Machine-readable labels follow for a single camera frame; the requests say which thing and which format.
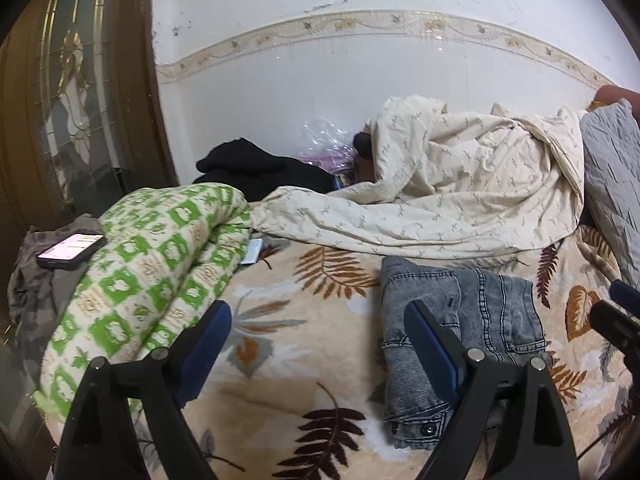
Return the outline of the grey-blue denim pants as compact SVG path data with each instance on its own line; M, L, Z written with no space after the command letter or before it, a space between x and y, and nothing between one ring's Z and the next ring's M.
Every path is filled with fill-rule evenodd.
M395 448L432 450L452 416L436 396L406 335L404 312L422 300L440 326L466 348L479 348L500 363L524 365L535 356L548 365L544 328L533 283L481 268L420 266L405 258L383 259L381 348L386 363L384 424Z

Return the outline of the grey camouflage garment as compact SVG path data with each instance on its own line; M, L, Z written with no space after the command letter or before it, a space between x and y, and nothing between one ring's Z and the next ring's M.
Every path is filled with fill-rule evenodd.
M37 263L37 256L72 234L102 232L97 218L83 214L54 231L40 231L33 226L23 238L9 279L8 301L15 326L15 363L29 392L39 386L47 344L88 269L85 262L75 270L43 269Z

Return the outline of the grey quilted pillow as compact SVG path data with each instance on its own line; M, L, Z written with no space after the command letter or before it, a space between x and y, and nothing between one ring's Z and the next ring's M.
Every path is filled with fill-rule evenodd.
M620 266L639 286L639 125L631 102L600 106L580 120L587 207Z

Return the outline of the smartphone with lit screen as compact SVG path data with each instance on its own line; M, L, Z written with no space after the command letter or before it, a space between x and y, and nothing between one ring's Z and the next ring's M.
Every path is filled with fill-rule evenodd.
M74 233L52 247L40 252L38 266L49 270L74 270L106 244L106 236L93 233Z

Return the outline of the green and white quilt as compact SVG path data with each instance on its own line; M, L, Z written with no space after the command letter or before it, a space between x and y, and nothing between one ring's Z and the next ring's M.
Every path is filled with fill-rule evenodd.
M140 188L99 218L91 258L41 362L34 394L66 419L90 361L137 361L170 346L221 295L250 239L250 207L232 186Z

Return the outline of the leaf-pattern fleece blanket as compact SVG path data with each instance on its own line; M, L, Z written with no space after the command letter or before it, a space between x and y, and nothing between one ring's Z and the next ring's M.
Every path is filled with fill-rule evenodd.
M381 266L376 255L268 238L254 264L236 268L217 298L230 304L230 337L186 406L217 474L283 478L295 456L310 459L308 478L416 470L425 450L395 448L383 419ZM547 248L463 266L533 283L580 473L597 478L634 426L622 355L588 320L620 274L605 238L581 226Z

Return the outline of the cream patterned duvet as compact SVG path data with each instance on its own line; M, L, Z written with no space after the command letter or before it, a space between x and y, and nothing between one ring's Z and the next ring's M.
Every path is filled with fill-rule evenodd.
M578 110L451 113L389 99L371 122L374 178L320 194L282 186L250 214L256 231L350 252L475 259L545 248L585 203Z

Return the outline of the brown wooden headboard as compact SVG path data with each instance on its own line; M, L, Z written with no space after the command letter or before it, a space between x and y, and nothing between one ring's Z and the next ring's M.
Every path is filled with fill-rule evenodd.
M631 105L632 116L637 122L640 122L640 94L638 92L614 86L614 84L605 84L597 92L587 110L591 112L598 107L611 105L619 100L624 99Z

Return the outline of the black garment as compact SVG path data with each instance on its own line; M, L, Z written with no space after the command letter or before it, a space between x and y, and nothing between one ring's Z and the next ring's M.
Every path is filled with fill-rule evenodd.
M196 163L201 173L193 183L231 185L248 202L259 202L280 186L297 186L326 194L335 190L335 177L298 159L274 156L244 138L216 146Z

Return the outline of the brown wooden door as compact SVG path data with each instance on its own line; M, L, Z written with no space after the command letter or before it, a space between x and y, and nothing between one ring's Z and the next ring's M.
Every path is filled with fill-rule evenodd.
M32 226L177 181L151 0L1 0L1 269Z

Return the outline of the purple plastic bag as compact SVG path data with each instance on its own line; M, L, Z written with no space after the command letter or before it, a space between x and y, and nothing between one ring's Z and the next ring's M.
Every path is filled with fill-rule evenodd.
M350 171L357 155L354 147L357 133L358 130L343 130L322 118L305 122L295 157L329 174Z

